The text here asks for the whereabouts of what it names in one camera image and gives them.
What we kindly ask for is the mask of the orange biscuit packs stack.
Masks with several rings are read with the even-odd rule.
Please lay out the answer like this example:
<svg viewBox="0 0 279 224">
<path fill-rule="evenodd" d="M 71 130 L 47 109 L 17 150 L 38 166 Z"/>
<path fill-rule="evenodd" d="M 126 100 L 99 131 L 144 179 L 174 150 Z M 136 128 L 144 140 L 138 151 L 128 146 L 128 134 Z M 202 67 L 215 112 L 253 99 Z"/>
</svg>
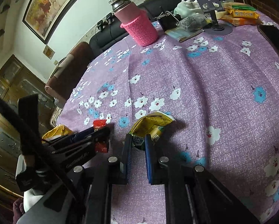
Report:
<svg viewBox="0 0 279 224">
<path fill-rule="evenodd" d="M 260 14 L 253 6 L 237 2 L 226 2 L 222 6 L 225 11 L 222 12 L 219 19 L 233 26 L 263 24 Z"/>
</svg>

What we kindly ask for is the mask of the clear bag dark contents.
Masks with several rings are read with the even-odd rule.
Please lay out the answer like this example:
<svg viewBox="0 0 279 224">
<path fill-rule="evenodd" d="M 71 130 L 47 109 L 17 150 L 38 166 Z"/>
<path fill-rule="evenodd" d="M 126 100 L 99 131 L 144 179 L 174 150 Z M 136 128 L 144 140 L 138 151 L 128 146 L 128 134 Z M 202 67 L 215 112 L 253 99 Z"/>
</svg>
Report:
<svg viewBox="0 0 279 224">
<path fill-rule="evenodd" d="M 208 18 L 204 14 L 193 14 L 182 19 L 178 26 L 186 31 L 196 31 L 203 29 L 211 22 L 211 18 Z"/>
</svg>

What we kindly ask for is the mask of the black smartphone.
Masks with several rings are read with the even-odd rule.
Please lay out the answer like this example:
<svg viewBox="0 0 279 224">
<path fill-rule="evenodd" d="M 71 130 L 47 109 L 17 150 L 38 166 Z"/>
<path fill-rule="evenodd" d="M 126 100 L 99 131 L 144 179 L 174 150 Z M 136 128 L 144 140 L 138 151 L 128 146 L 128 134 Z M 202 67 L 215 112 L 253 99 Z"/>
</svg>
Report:
<svg viewBox="0 0 279 224">
<path fill-rule="evenodd" d="M 270 43 L 279 56 L 279 29 L 274 25 L 258 25 L 259 33 Z"/>
</svg>

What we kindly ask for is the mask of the framed horse painting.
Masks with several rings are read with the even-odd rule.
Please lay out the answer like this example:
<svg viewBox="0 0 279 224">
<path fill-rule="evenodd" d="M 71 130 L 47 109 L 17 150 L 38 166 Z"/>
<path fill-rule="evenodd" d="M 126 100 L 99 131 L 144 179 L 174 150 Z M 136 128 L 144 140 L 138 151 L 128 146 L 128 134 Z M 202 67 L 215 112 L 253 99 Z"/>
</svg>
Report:
<svg viewBox="0 0 279 224">
<path fill-rule="evenodd" d="M 44 44 L 47 44 L 56 27 L 77 0 L 29 0 L 23 23 Z"/>
</svg>

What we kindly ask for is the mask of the wooden glass cabinet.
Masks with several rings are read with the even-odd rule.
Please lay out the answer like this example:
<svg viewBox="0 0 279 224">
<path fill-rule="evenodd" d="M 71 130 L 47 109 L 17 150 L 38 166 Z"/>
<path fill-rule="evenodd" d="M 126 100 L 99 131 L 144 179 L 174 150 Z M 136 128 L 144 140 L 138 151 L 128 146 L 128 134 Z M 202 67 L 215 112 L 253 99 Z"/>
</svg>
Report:
<svg viewBox="0 0 279 224">
<path fill-rule="evenodd" d="M 18 100 L 38 95 L 38 128 L 41 135 L 52 127 L 49 123 L 55 109 L 54 99 L 44 90 L 45 84 L 19 59 L 11 56 L 0 69 L 0 99 L 6 107 L 0 109 L 0 187 L 11 195 L 21 196 L 15 180 L 20 155 L 20 134 L 8 121 L 8 113 L 18 113 Z"/>
</svg>

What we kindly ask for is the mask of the purple floral tablecloth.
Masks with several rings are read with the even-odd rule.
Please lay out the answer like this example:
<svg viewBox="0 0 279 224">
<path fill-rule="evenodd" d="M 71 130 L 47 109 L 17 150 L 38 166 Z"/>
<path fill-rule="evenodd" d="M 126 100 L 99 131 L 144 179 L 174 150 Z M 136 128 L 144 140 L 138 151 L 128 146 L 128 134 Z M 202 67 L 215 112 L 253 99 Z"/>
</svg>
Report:
<svg viewBox="0 0 279 224">
<path fill-rule="evenodd" d="M 200 164 L 265 223 L 279 210 L 279 56 L 256 26 L 184 43 L 160 33 L 150 46 L 127 36 L 83 74 L 57 123 L 79 131 L 104 119 L 113 146 L 141 117 L 174 117 L 164 153 Z"/>
</svg>

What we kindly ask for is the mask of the pink sleeved thermos bottle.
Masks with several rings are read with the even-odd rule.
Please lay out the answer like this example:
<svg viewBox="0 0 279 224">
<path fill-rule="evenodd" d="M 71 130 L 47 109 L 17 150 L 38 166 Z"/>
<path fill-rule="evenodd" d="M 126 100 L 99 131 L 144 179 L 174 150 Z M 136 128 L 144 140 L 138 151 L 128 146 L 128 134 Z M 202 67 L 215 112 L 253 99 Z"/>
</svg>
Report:
<svg viewBox="0 0 279 224">
<path fill-rule="evenodd" d="M 158 32 L 149 20 L 145 10 L 131 0 L 110 0 L 114 15 L 139 46 L 148 46 L 158 39 Z"/>
</svg>

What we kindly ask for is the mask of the green gold snack packet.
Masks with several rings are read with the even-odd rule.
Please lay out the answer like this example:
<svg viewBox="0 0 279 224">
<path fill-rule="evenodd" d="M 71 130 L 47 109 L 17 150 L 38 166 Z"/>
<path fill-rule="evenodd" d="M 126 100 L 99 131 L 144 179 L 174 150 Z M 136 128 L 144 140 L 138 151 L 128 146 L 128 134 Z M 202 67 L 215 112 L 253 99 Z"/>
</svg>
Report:
<svg viewBox="0 0 279 224">
<path fill-rule="evenodd" d="M 153 144 L 158 142 L 166 127 L 175 122 L 176 119 L 161 111 L 155 111 L 141 117 L 131 128 L 130 134 L 133 136 L 133 146 L 139 150 L 145 150 L 144 138 L 151 135 Z"/>
</svg>

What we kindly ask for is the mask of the white green plastic bag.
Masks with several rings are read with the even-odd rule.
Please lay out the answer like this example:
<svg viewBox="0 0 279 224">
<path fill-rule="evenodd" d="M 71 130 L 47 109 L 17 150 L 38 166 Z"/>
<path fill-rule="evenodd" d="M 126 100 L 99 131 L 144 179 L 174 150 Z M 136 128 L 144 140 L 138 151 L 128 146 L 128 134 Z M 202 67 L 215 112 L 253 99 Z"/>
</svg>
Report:
<svg viewBox="0 0 279 224">
<path fill-rule="evenodd" d="M 197 0 L 182 0 L 178 3 L 173 13 L 174 15 L 179 15 L 183 19 L 193 14 L 203 14 Z"/>
</svg>

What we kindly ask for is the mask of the black leather sofa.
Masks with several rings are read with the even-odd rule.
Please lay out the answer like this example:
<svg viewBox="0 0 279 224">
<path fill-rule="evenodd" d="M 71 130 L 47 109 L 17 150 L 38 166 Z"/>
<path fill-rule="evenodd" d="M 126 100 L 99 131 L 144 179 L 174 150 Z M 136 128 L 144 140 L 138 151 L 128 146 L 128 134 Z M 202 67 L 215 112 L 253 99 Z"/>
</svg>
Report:
<svg viewBox="0 0 279 224">
<path fill-rule="evenodd" d="M 146 0 L 137 6 L 131 0 L 116 0 L 115 5 L 119 7 L 97 23 L 98 31 L 89 41 L 93 57 L 106 52 L 128 35 L 135 36 L 137 30 L 140 32 L 135 37 L 136 40 L 140 41 L 141 46 L 148 45 L 146 38 L 156 37 L 152 22 L 162 12 L 172 12 L 180 2 L 181 0 Z"/>
</svg>

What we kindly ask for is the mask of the grey phone stand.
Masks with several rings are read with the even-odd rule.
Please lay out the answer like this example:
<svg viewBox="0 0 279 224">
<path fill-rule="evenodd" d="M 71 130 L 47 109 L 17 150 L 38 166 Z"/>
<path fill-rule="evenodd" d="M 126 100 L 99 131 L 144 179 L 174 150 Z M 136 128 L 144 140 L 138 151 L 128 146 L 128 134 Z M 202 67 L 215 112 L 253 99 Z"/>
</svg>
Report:
<svg viewBox="0 0 279 224">
<path fill-rule="evenodd" d="M 211 28 L 206 28 L 205 33 L 214 36 L 225 36 L 231 34 L 233 29 L 229 25 L 220 24 L 216 17 L 216 11 L 224 12 L 224 8 L 219 0 L 197 0 L 204 14 L 211 17 Z"/>
</svg>

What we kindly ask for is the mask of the light blue booklet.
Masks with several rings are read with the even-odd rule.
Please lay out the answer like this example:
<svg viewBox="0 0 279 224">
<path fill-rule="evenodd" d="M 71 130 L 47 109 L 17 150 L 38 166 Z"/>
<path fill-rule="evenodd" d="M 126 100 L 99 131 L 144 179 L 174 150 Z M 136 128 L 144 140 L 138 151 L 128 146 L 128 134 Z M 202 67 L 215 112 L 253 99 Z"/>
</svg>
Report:
<svg viewBox="0 0 279 224">
<path fill-rule="evenodd" d="M 168 29 L 165 31 L 165 34 L 169 37 L 177 40 L 179 43 L 182 43 L 190 38 L 193 38 L 203 32 L 202 29 L 196 31 L 187 31 L 183 28 L 176 27 L 174 29 Z"/>
</svg>

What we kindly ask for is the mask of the small red candy packet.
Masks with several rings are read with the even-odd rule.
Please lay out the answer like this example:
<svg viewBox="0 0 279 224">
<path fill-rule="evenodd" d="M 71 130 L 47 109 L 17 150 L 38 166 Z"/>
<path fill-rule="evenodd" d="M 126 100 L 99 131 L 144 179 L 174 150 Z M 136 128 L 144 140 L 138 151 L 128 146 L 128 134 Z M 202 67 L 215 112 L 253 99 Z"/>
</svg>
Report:
<svg viewBox="0 0 279 224">
<path fill-rule="evenodd" d="M 100 153 L 107 153 L 109 151 L 109 135 L 110 129 L 107 127 L 105 119 L 95 120 L 93 122 L 95 131 L 94 142 L 95 150 Z"/>
</svg>

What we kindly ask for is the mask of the yellow rimmed tray box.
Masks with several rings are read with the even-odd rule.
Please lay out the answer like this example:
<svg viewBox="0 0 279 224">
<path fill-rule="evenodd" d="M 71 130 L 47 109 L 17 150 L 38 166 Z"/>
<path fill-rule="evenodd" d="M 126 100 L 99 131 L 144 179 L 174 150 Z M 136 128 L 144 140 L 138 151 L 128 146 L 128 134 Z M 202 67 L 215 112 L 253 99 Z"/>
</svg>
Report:
<svg viewBox="0 0 279 224">
<path fill-rule="evenodd" d="M 65 125 L 58 125 L 42 136 L 42 142 L 51 141 L 61 136 L 71 135 L 72 133 L 73 131 Z"/>
</svg>

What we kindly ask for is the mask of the small black box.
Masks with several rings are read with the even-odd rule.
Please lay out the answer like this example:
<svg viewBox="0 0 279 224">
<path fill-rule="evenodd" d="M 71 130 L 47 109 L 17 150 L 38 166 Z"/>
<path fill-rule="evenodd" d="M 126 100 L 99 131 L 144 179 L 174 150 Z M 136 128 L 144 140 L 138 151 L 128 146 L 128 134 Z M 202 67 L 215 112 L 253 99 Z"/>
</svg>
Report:
<svg viewBox="0 0 279 224">
<path fill-rule="evenodd" d="M 165 11 L 161 6 L 161 13 L 156 18 L 161 25 L 163 31 L 174 29 L 178 26 L 179 21 L 182 19 L 179 14 L 174 15 L 170 11 Z"/>
</svg>

